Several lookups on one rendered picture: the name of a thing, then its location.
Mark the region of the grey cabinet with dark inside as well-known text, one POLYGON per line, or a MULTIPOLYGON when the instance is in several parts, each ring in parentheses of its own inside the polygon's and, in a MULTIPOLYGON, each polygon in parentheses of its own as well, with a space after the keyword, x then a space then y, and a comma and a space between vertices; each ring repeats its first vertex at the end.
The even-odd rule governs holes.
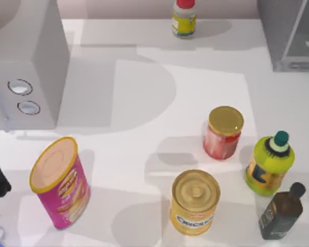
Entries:
POLYGON ((275 72, 309 72, 309 0, 257 0, 275 72))

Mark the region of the pale microwave oven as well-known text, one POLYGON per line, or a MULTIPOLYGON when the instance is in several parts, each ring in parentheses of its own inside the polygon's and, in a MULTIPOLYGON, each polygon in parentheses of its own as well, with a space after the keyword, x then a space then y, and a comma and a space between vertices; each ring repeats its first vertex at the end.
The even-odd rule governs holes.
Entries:
POLYGON ((57 0, 0 0, 0 130, 56 127, 70 61, 57 0), (8 89, 11 80, 32 85, 29 95, 8 89), (37 115, 17 104, 37 103, 37 115))

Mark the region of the green bottle with teal cap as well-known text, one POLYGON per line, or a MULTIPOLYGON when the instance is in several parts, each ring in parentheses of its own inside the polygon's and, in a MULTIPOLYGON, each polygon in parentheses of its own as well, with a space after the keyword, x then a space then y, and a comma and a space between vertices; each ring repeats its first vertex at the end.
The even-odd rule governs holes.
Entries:
POLYGON ((295 161, 295 153, 288 143, 289 134, 278 131, 274 136, 260 138, 253 148, 245 170, 247 185, 262 196, 273 195, 295 161))

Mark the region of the dark brown square bottle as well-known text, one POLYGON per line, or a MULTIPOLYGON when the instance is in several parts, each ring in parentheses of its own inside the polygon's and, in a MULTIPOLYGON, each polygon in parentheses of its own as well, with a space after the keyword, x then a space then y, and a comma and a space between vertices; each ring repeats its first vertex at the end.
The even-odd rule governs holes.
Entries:
POLYGON ((305 192, 305 186, 295 182, 289 191, 275 194, 259 219, 263 239, 280 240, 286 236, 303 213, 301 197, 305 192))

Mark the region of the red capped yellow label bottle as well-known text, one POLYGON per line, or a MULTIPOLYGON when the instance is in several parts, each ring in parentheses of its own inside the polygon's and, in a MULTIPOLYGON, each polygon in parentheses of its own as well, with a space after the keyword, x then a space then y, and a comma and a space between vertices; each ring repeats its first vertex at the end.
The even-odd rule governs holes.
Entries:
POLYGON ((172 30, 179 38, 190 38, 196 30, 195 0, 175 0, 172 30))

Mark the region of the yellow can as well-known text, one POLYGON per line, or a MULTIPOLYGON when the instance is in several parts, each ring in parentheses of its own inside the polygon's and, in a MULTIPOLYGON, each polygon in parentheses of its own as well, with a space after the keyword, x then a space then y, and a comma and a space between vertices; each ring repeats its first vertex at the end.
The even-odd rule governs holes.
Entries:
POLYGON ((184 235, 198 236, 212 225, 220 187, 209 173, 190 169, 179 174, 171 189, 170 220, 184 235))

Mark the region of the large microwave knob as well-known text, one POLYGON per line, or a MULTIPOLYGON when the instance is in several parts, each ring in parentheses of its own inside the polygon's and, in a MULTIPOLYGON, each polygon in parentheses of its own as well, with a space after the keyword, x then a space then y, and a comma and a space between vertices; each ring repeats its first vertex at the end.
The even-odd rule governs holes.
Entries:
POLYGON ((33 91, 32 85, 22 79, 8 81, 7 86, 14 94, 21 96, 29 95, 33 91))

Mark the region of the pink canister with yellow rim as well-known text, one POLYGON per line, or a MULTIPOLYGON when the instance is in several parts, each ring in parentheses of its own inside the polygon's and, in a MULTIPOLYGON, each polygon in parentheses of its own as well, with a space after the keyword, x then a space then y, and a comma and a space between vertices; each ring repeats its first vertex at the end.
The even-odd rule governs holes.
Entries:
POLYGON ((29 185, 55 228, 65 229, 78 220, 91 189, 73 137, 62 137, 41 153, 30 172, 29 185))

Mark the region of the small microwave knob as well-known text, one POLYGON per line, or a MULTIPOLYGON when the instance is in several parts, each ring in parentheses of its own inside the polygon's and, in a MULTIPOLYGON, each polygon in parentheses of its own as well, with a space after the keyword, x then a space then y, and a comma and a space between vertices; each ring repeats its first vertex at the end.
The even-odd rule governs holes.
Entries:
POLYGON ((26 115, 37 115, 40 113, 40 106, 33 101, 24 101, 17 104, 19 111, 26 115))

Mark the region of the gold lidded red jar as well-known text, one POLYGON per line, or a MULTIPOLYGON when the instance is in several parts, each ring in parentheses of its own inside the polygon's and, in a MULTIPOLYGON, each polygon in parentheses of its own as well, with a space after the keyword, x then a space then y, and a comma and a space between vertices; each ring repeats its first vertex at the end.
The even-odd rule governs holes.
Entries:
POLYGON ((244 117, 236 108, 228 105, 214 108, 209 113, 203 139, 205 152, 216 160, 230 158, 236 150, 243 126, 244 117))

